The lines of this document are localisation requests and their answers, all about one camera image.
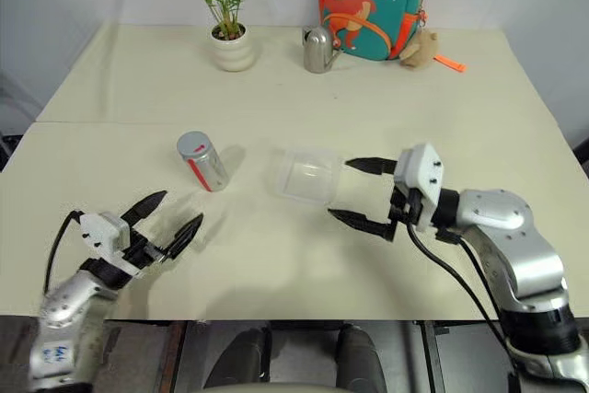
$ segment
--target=clear plastic container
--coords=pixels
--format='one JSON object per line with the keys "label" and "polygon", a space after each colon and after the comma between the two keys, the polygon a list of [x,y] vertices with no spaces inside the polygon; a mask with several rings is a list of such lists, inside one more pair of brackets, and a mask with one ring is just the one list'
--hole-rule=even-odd
{"label": "clear plastic container", "polygon": [[302,202],[329,204],[340,179],[341,159],[328,149],[286,151],[278,174],[279,194]]}

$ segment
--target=red label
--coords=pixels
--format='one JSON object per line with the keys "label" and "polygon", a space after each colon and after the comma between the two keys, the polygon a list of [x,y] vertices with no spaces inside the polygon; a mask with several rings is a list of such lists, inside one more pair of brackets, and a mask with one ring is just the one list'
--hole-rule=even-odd
{"label": "red label", "polygon": [[189,159],[188,160],[188,164],[191,166],[192,172],[194,172],[194,175],[196,175],[196,178],[199,179],[199,181],[201,182],[202,186],[208,190],[209,192],[211,191],[211,187],[209,186],[209,183],[206,182],[206,179],[204,179],[204,176],[201,173],[201,170],[199,169],[198,166],[196,166],[196,163],[194,162],[194,160]]}

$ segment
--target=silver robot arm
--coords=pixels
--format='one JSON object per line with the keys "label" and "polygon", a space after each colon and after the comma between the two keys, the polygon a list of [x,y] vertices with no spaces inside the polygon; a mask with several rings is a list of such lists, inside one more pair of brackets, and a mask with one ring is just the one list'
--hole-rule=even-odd
{"label": "silver robot arm", "polygon": [[135,231],[133,225],[152,213],[165,194],[162,191],[146,197],[121,217],[73,212],[65,219],[52,255],[68,223],[75,219],[82,238],[99,259],[87,260],[74,276],[45,295],[39,333],[30,354],[29,391],[92,391],[102,355],[103,323],[119,291],[133,278],[141,278],[143,270],[155,262],[177,258],[201,227],[202,214],[184,225],[165,249]]}
{"label": "silver robot arm", "polygon": [[116,300],[117,291],[88,271],[78,271],[45,298],[30,353],[31,391],[92,391],[102,324]]}
{"label": "silver robot arm", "polygon": [[364,214],[329,209],[350,227],[392,241],[397,224],[438,239],[470,243],[482,262],[483,276],[520,376],[572,381],[589,392],[589,351],[569,308],[564,268],[554,248],[534,226],[529,205],[508,191],[442,188],[444,164],[430,144],[401,153],[398,161],[355,158],[350,167],[374,175],[393,174],[390,223]]}
{"label": "silver robot arm", "polygon": [[529,205],[508,191],[463,191],[455,230],[479,255],[518,368],[589,391],[589,349],[569,308],[564,267]]}

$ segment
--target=table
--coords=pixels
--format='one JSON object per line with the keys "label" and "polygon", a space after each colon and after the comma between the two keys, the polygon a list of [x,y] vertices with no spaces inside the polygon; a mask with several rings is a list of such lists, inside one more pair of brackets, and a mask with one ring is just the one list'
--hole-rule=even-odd
{"label": "table", "polygon": [[[120,27],[103,96],[90,93],[107,69],[93,59],[106,48],[97,36],[0,178],[0,314],[35,314],[49,246],[70,210],[122,213],[166,189],[141,231],[164,244],[200,210],[206,223],[180,260],[123,292],[115,318],[479,318],[401,229],[391,245],[273,191],[291,146],[395,158],[429,140],[445,161],[446,187],[527,199],[564,261],[575,314],[589,316],[589,186],[501,32],[441,32],[444,54],[469,65],[464,75],[350,56],[311,75],[296,29],[254,30],[267,37],[260,60],[228,74],[197,51],[197,29]],[[211,136],[233,176],[221,193],[200,190],[175,152],[195,129]],[[346,168],[332,206],[385,221],[391,185]],[[431,232],[426,243],[483,297],[459,249]],[[72,229],[53,280],[90,254]]]}

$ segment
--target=silver can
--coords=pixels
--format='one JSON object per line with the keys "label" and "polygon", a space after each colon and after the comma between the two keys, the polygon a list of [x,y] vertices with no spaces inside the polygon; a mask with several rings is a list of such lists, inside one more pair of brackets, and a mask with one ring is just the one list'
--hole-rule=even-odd
{"label": "silver can", "polygon": [[229,184],[223,163],[205,133],[185,133],[178,139],[178,152],[188,163],[201,185],[209,192],[223,190]]}

